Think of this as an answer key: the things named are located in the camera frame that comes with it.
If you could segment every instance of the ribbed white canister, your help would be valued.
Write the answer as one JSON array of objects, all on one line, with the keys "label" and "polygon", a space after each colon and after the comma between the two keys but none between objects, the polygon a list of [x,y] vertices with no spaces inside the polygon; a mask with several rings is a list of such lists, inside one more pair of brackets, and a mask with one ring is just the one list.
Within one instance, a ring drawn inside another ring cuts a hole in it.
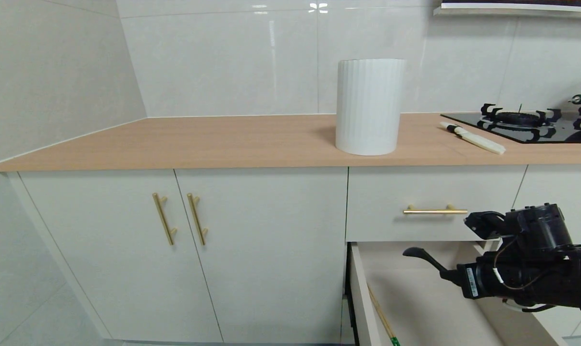
[{"label": "ribbed white canister", "polygon": [[405,61],[341,61],[337,67],[335,146],[355,155],[395,150]]}]

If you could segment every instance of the black glass cooktop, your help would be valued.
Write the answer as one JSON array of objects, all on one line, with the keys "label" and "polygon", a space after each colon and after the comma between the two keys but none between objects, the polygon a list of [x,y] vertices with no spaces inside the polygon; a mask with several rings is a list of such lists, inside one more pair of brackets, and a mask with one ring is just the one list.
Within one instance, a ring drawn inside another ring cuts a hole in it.
[{"label": "black glass cooktop", "polygon": [[560,110],[553,108],[508,112],[493,106],[486,103],[481,112],[442,116],[524,144],[581,143],[581,108],[579,114],[563,116]]}]

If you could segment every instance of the white cabinet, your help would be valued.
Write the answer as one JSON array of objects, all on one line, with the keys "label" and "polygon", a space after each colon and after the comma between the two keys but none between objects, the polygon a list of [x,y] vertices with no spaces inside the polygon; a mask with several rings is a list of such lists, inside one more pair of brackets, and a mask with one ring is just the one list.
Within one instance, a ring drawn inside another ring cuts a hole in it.
[{"label": "white cabinet", "polygon": [[347,168],[176,173],[224,341],[339,344]]},{"label": "white cabinet", "polygon": [[570,238],[581,244],[581,164],[528,166],[515,208],[545,202],[558,204]]},{"label": "white cabinet", "polygon": [[[581,165],[530,165],[526,171],[515,209],[556,203],[565,217],[570,238],[581,244]],[[581,322],[579,309],[556,307],[536,314],[561,335],[572,335]]]},{"label": "white cabinet", "polygon": [[403,257],[411,246],[425,248],[448,268],[480,254],[473,242],[352,244],[350,295],[361,346],[391,345],[368,284],[402,345],[566,346],[531,313],[507,309],[496,297],[464,298],[431,265]]},{"label": "white cabinet", "polygon": [[[20,175],[112,337],[222,341],[172,170]],[[153,193],[167,198],[173,246]]]},{"label": "white cabinet", "polygon": [[418,210],[504,212],[513,206],[526,166],[351,167],[347,241],[480,240],[466,215]]}]

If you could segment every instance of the kitchen counter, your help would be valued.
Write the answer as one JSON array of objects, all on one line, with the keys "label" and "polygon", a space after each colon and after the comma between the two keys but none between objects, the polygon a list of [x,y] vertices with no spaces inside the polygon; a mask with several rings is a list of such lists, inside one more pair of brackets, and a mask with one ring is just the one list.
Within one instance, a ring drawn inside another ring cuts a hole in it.
[{"label": "kitchen counter", "polygon": [[0,162],[0,172],[319,166],[581,164],[581,144],[519,144],[497,155],[440,129],[438,113],[402,114],[396,151],[356,156],[335,147],[335,115],[147,118]]}]

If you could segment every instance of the gold cabinet handle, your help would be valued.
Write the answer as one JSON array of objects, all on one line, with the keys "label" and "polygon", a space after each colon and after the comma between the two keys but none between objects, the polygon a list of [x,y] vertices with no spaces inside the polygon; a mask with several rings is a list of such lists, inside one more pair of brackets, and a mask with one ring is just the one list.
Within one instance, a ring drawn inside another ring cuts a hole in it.
[{"label": "gold cabinet handle", "polygon": [[201,239],[201,245],[205,245],[205,235],[209,231],[207,228],[201,228],[201,222],[199,221],[199,216],[196,213],[196,205],[199,204],[201,199],[198,196],[193,196],[191,193],[188,194],[188,202],[190,203],[190,210],[192,210],[192,218],[194,219],[194,225],[196,226],[196,232],[199,234]]},{"label": "gold cabinet handle", "polygon": [[431,214],[431,215],[462,215],[468,214],[468,210],[456,210],[451,204],[447,204],[445,210],[416,210],[411,204],[406,210],[404,210],[404,215],[418,215],[418,214]]},{"label": "gold cabinet handle", "polygon": [[167,224],[167,218],[164,216],[163,211],[163,203],[167,201],[166,197],[158,197],[158,193],[152,194],[154,197],[154,203],[156,203],[156,209],[158,210],[158,215],[160,215],[160,221],[163,222],[164,232],[167,235],[167,239],[169,240],[169,245],[173,246],[173,236],[177,233],[177,228],[173,228],[169,230],[169,224]]}]

